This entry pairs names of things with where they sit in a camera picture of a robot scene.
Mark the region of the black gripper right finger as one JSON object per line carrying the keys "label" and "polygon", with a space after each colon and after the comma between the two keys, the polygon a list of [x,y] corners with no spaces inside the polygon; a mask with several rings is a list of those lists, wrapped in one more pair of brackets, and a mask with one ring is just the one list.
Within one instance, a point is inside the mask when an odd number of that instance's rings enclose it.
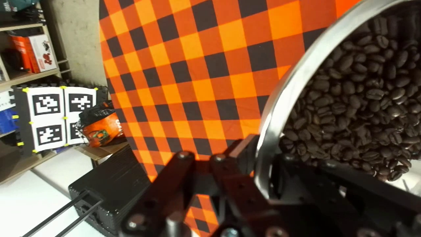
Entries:
{"label": "black gripper right finger", "polygon": [[421,237],[421,198],[339,163],[278,155],[273,193],[308,210],[316,237]]}

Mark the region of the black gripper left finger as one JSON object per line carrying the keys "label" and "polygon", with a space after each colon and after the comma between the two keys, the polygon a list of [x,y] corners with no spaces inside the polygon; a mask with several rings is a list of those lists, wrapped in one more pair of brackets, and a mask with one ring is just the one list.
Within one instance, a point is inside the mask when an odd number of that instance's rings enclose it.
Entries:
{"label": "black gripper left finger", "polygon": [[224,235],[229,228],[240,237],[315,237],[315,213],[310,194],[285,161],[273,159],[269,194],[256,182],[258,135],[251,134],[210,159],[215,184],[212,201]]}

